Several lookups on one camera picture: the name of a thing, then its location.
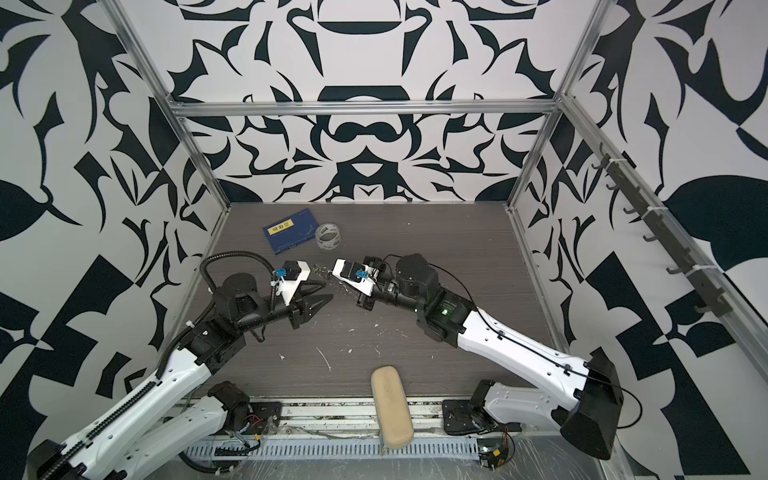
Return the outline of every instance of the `clear packing tape roll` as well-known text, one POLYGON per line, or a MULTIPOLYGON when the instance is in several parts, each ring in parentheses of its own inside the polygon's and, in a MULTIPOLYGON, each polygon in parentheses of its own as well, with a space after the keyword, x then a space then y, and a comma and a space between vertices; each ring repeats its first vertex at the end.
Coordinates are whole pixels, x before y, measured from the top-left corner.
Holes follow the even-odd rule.
POLYGON ((341 244, 341 230, 335 223, 324 223, 315 230, 315 240, 323 250, 333 250, 341 244))

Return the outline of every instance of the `wooden table surface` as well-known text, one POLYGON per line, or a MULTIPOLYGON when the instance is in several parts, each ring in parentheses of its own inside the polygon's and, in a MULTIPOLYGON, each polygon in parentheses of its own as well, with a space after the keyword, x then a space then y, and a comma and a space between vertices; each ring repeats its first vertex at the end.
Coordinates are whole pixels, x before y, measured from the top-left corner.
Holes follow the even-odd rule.
MULTIPOLYGON (((551 345, 502 204, 314 204, 310 210, 318 223, 335 223, 341 229, 341 245, 327 251, 311 240, 279 256, 272 254, 262 227, 303 208, 234 204, 214 251, 251 250, 275 267, 285 260, 305 260, 328 268, 337 258, 362 261, 366 255, 420 253, 461 279, 475 302, 497 320, 551 345)), ((255 260, 225 259, 209 266, 218 285, 241 271, 254 274, 260 293, 268 294, 266 269, 255 260)), ((439 274, 448 289, 465 296, 452 278, 439 274)), ((385 365, 398 369, 409 396, 471 395, 482 379, 530 386, 487 359, 431 340, 417 327, 413 313, 381 303, 368 312, 355 305, 356 296, 331 286, 320 293, 335 297, 309 323, 298 330, 292 330, 288 320, 271 324, 264 343, 247 334, 245 348, 196 396, 224 380, 251 396, 370 396, 371 373, 385 365)), ((197 316, 209 299, 201 281, 186 319, 197 316)))

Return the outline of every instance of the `black and white patterned wall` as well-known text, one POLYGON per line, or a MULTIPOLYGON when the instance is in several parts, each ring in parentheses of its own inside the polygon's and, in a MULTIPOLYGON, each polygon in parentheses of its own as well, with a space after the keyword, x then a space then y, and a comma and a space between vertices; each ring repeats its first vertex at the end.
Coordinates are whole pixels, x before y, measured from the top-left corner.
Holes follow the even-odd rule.
POLYGON ((507 200, 542 114, 191 118, 231 201, 507 200))
MULTIPOLYGON (((765 2, 620 0, 577 100, 766 315, 765 2)), ((518 212, 571 350, 602 349, 644 405, 637 478, 766 478, 768 386, 567 119, 518 212)), ((626 398, 620 425, 637 417, 626 398)))
MULTIPOLYGON (((131 0, 186 102, 552 98, 594 0, 131 0)), ((232 201, 506 200, 541 115, 206 118, 232 201)))
POLYGON ((94 0, 0 2, 3 478, 148 373, 220 207, 94 0))

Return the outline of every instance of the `blue book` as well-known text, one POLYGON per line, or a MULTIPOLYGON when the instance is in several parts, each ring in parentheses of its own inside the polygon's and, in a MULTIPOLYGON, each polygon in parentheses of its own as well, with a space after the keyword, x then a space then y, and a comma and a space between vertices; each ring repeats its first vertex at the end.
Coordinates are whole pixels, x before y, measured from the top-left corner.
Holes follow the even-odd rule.
POLYGON ((317 220, 309 208, 305 208, 290 217, 278 220, 263 228, 264 236, 270 242, 272 251, 277 255, 289 248, 311 240, 317 230, 317 220))

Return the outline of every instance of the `beige oblong object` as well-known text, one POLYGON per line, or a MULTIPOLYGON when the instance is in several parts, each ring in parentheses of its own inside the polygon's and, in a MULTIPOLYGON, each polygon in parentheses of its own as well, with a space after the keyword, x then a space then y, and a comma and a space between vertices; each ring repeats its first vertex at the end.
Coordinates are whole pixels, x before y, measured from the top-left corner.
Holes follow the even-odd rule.
POLYGON ((384 445, 389 449, 408 445, 413 440, 413 422, 406 392, 395 367, 377 369, 371 375, 371 388, 384 445))

